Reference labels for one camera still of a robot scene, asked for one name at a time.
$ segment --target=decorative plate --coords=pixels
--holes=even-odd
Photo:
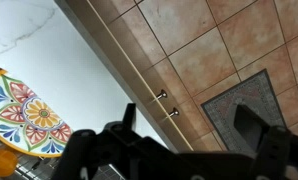
[[[71,128],[28,86],[0,71],[0,140],[23,153],[58,157]]]

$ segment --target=tiled wall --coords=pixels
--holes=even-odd
[[[195,150],[225,150],[200,104],[264,68],[298,134],[298,0],[90,1]]]

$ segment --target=floral pattern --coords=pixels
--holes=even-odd
[[[42,157],[58,157],[72,129],[23,82],[0,71],[0,140]]]

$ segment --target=colorful painted plate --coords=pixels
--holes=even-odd
[[[28,86],[0,71],[0,140],[23,153],[58,157],[71,128]]]

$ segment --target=patterned rug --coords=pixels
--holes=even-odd
[[[237,105],[247,106],[270,126],[285,126],[267,70],[262,70],[201,104],[229,151],[255,153],[234,128]]]

